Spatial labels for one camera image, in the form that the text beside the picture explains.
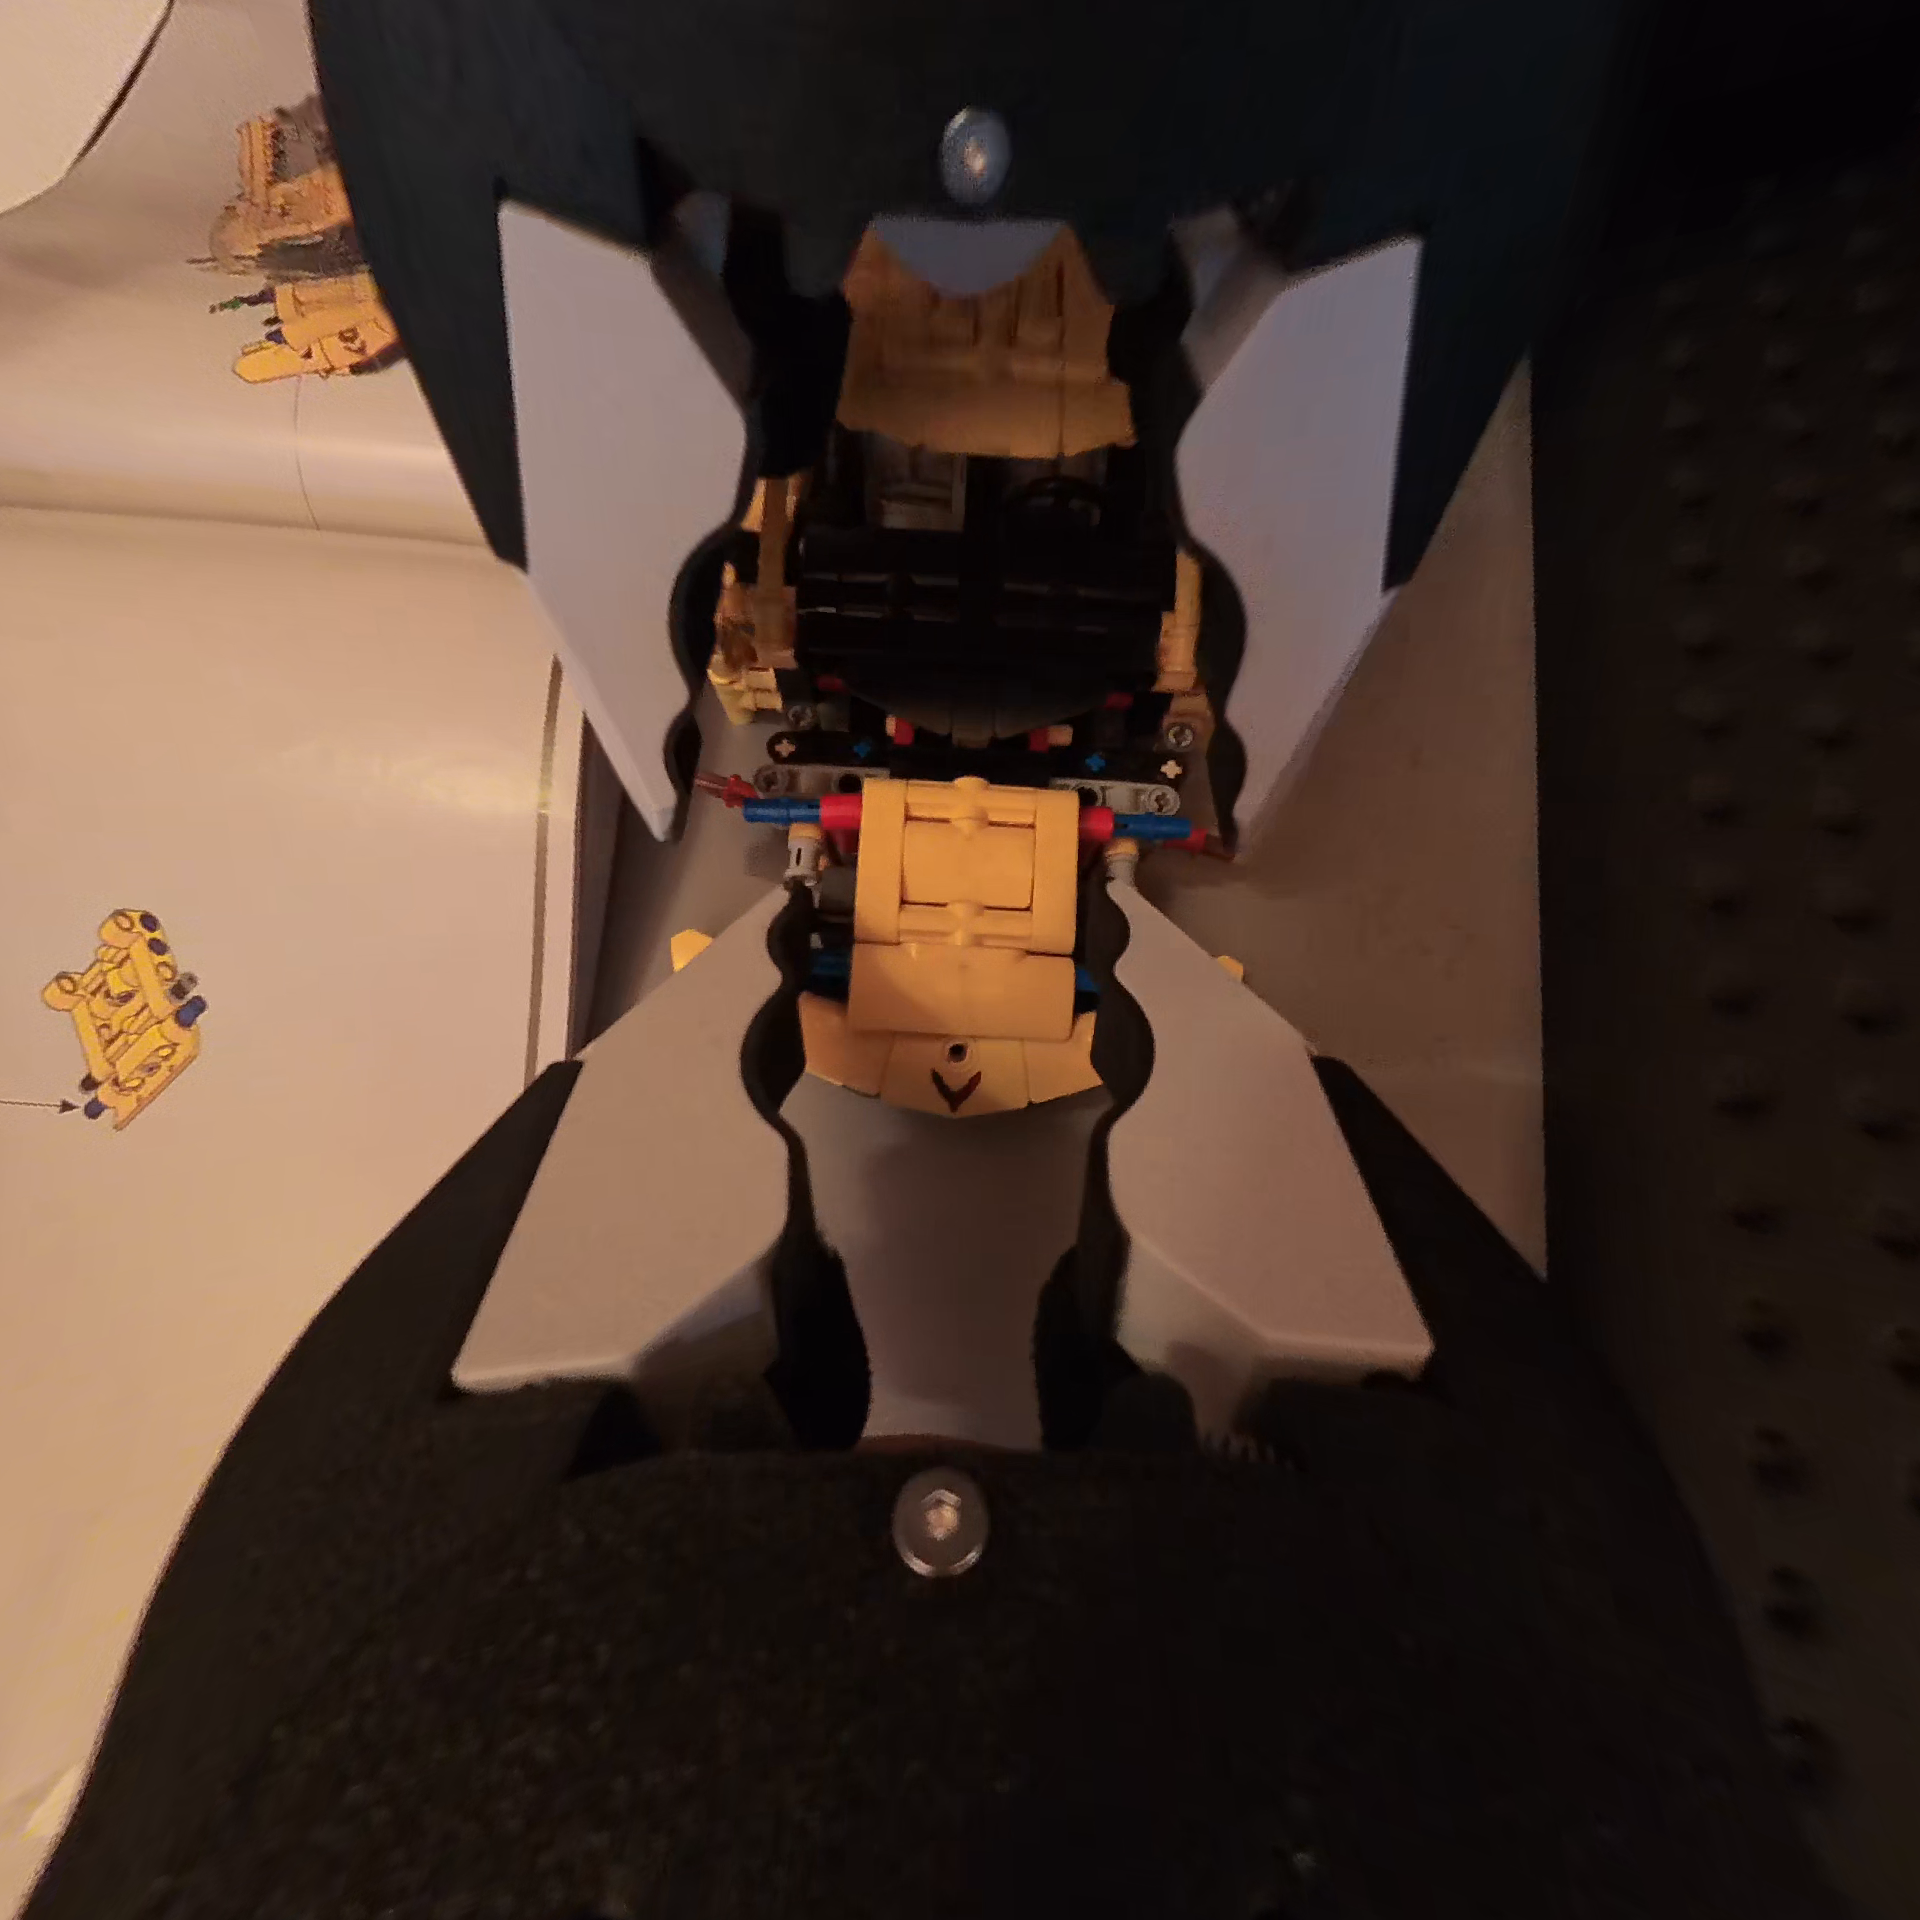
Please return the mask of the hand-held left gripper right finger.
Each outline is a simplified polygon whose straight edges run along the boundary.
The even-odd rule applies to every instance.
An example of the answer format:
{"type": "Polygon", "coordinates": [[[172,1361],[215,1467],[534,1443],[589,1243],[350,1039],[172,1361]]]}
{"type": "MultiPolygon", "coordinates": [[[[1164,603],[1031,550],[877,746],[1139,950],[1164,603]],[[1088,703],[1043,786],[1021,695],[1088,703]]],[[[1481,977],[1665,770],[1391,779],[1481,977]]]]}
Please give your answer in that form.
{"type": "Polygon", "coordinates": [[[1434,1334],[1315,1052],[1133,874],[1091,885],[1091,1338],[1181,1384],[1416,1377],[1434,1334]]]}

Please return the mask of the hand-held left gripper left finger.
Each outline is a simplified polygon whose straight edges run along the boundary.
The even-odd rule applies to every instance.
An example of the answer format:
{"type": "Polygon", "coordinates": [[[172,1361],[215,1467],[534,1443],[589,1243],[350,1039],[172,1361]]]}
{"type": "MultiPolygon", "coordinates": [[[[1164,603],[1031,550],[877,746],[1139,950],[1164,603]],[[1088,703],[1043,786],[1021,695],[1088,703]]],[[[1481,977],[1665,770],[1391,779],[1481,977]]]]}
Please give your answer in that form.
{"type": "Polygon", "coordinates": [[[620,1382],[690,1393],[777,1356],[769,1252],[790,1156],[741,1049],[779,986],[783,887],[581,1053],[450,1377],[465,1393],[620,1382]]]}

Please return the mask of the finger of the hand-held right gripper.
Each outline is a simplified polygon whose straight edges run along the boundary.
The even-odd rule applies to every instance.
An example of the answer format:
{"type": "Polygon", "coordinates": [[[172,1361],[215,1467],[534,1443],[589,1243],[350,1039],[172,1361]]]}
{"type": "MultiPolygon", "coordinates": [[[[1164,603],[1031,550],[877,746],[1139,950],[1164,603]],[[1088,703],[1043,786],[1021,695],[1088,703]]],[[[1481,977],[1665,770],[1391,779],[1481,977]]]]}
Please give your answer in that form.
{"type": "Polygon", "coordinates": [[[1194,238],[1181,350],[1199,405],[1174,445],[1181,517],[1236,594],[1244,644],[1214,714],[1239,746],[1239,846],[1295,783],[1393,599],[1384,545],[1419,238],[1287,274],[1244,234],[1194,238]]]}
{"type": "Polygon", "coordinates": [[[726,199],[653,249],[507,202],[521,563],[632,808],[682,827],[685,718],[709,682],[726,545],[755,491],[752,344],[726,297],[726,199]]]}

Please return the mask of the yellow brick model car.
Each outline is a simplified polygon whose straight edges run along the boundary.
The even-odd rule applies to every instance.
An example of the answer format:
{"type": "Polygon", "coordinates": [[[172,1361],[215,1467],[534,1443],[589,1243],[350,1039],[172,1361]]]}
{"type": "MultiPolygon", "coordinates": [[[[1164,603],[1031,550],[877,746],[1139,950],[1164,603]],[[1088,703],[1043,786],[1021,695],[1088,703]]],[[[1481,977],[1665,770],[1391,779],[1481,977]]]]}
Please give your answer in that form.
{"type": "Polygon", "coordinates": [[[1016,1114],[1097,1085],[1091,863],[1212,840],[1187,803],[1212,740],[1206,572],[1153,491],[1077,238],[956,294],[907,266],[904,240],[866,234],[842,297],[824,455],[755,486],[718,577],[709,690],[764,732],[761,759],[691,790],[777,829],[813,900],[805,1070],[912,1114],[1016,1114]],[[1077,792],[1066,1040],[847,1025],[858,796],[964,776],[1077,792]]]}

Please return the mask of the yellow brick hood panel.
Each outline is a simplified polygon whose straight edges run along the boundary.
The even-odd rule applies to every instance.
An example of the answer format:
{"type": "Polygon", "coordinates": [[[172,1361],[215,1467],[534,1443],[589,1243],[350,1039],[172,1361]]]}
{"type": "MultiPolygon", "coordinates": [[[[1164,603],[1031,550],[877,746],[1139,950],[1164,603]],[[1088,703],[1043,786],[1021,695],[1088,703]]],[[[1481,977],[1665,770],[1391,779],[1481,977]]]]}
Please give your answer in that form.
{"type": "Polygon", "coordinates": [[[1066,1040],[1077,824],[1069,790],[866,783],[847,1025],[883,1039],[1066,1040]]]}

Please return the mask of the open instruction booklet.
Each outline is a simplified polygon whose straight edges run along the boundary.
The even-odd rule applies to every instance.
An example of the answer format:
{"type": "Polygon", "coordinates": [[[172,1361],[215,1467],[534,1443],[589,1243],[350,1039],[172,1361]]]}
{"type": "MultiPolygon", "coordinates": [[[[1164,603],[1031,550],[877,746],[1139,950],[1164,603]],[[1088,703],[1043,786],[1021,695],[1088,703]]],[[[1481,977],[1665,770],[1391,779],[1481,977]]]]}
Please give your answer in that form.
{"type": "Polygon", "coordinates": [[[299,3],[172,3],[4,216],[4,1910],[323,1300],[566,1052],[581,707],[407,365],[199,264],[299,3]]]}

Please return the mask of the black dotted rubber mat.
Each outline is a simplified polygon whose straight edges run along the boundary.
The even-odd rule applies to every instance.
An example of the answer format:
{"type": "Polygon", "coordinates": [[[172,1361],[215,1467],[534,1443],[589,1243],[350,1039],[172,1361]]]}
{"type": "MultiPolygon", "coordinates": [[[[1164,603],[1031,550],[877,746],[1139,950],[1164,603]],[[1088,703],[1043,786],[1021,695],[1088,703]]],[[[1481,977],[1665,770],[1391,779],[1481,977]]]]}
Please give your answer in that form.
{"type": "Polygon", "coordinates": [[[1547,1268],[1915,1916],[1915,127],[1605,262],[1530,455],[1547,1268]]]}

